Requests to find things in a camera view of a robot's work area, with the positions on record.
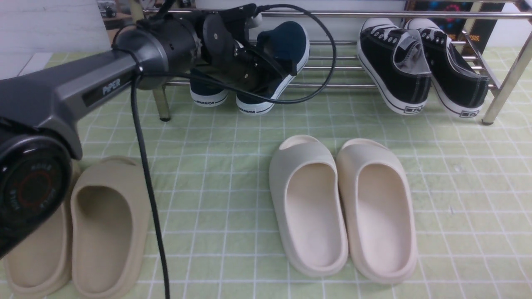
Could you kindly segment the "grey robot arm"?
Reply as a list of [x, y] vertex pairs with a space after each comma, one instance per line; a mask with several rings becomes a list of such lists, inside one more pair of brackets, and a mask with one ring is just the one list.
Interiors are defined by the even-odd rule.
[[77, 123], [135, 83], [152, 90], [177, 73], [205, 67], [223, 83], [262, 87], [246, 31], [258, 6], [157, 12], [118, 34], [112, 50], [1, 80], [1, 256], [64, 201], [72, 160], [82, 158]]

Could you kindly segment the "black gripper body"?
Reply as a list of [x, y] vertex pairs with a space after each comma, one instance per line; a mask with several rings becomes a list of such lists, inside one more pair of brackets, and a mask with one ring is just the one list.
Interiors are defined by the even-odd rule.
[[201, 61], [196, 70], [241, 90], [261, 90], [277, 79], [277, 63], [251, 44], [249, 28], [258, 6], [203, 11], [199, 25]]

